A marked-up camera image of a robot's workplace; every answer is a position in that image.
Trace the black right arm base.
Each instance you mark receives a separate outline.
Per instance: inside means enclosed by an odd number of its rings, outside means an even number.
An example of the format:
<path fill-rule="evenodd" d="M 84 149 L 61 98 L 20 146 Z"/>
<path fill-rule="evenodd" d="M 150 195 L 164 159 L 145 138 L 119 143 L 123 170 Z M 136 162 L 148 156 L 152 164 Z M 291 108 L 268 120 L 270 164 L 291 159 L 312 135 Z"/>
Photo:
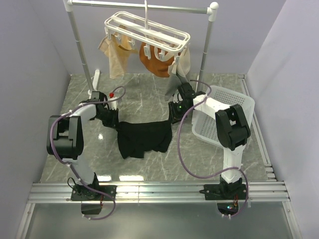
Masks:
<path fill-rule="evenodd" d="M 248 192 L 246 184 L 239 179 L 234 183 L 221 181 L 219 184 L 205 184 L 203 189 L 199 191 L 203 194 L 206 201 L 223 201 L 217 203 L 217 209 L 222 216 L 231 218 L 240 211 L 239 201 L 245 200 L 247 203 Z"/>

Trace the black underwear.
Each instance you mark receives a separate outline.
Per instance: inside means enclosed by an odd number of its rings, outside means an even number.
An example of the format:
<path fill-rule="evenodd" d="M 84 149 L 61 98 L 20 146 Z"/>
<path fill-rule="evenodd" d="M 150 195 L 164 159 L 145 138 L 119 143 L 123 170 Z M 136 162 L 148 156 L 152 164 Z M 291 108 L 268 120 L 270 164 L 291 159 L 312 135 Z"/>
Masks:
<path fill-rule="evenodd" d="M 149 151 L 165 153 L 172 140 L 171 123 L 168 120 L 148 123 L 122 121 L 116 127 L 118 148 L 123 159 L 144 158 Z"/>

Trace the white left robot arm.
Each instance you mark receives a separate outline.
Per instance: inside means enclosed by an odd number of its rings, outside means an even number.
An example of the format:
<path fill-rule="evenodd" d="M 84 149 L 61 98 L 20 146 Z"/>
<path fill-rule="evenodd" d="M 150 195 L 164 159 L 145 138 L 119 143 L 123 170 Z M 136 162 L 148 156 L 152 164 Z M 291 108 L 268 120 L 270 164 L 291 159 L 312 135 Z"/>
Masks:
<path fill-rule="evenodd" d="M 118 104 L 122 97 L 116 96 L 114 91 L 108 96 L 93 91 L 91 98 L 79 103 L 75 109 L 49 118 L 47 152 L 70 168 L 74 175 L 75 193 L 89 200 L 111 196 L 102 191 L 96 173 L 85 159 L 83 126 L 98 119 L 115 127 L 118 123 Z"/>

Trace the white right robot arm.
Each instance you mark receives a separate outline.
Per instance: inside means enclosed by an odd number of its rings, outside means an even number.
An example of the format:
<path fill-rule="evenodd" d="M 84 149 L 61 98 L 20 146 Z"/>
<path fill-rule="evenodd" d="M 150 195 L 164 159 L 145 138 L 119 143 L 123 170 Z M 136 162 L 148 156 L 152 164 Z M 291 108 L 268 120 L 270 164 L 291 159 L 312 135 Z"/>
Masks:
<path fill-rule="evenodd" d="M 250 126 L 244 111 L 239 104 L 228 105 L 217 101 L 200 91 L 195 92 L 190 83 L 183 83 L 178 88 L 182 101 L 169 103 L 169 119 L 179 123 L 177 130 L 177 153 L 183 168 L 191 176 L 198 179 L 208 179 L 220 175 L 220 195 L 231 199 L 237 193 L 237 187 L 242 185 L 244 173 L 241 170 L 242 153 L 251 136 Z M 180 152 L 180 132 L 187 115 L 193 110 L 215 120 L 217 138 L 224 150 L 223 169 L 213 175 L 198 176 L 185 165 Z"/>

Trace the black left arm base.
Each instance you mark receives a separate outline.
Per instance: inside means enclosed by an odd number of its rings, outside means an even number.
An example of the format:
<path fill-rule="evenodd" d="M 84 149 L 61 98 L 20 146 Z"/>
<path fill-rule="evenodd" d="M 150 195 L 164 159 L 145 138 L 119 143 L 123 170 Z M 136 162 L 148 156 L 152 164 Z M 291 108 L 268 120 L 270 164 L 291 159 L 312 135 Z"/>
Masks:
<path fill-rule="evenodd" d="M 114 201 L 116 198 L 117 186 L 99 184 L 95 175 L 92 184 L 87 187 L 76 183 L 72 177 L 67 180 L 67 185 L 72 189 L 70 200 L 81 203 L 81 213 L 84 216 L 97 216 L 101 213 L 103 203 L 106 201 Z"/>

